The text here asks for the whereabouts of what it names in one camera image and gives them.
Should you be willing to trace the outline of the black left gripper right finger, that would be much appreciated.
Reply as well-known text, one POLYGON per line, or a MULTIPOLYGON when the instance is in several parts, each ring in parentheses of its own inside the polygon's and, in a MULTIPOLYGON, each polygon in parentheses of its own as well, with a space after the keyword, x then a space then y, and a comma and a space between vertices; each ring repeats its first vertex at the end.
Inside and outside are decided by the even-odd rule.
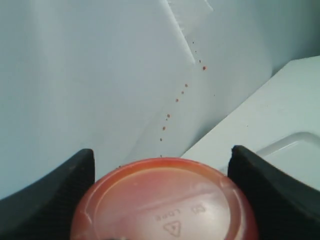
POLYGON ((227 176, 248 199, 261 240, 318 240, 320 192, 242 145, 231 150, 227 176))

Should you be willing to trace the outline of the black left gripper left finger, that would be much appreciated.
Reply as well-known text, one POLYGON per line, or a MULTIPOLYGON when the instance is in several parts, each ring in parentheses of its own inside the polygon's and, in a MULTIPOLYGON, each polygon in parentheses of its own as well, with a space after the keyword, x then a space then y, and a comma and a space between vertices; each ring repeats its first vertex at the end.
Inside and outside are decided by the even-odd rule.
POLYGON ((2 240, 68 240, 76 207, 95 182, 92 149, 0 201, 2 240))

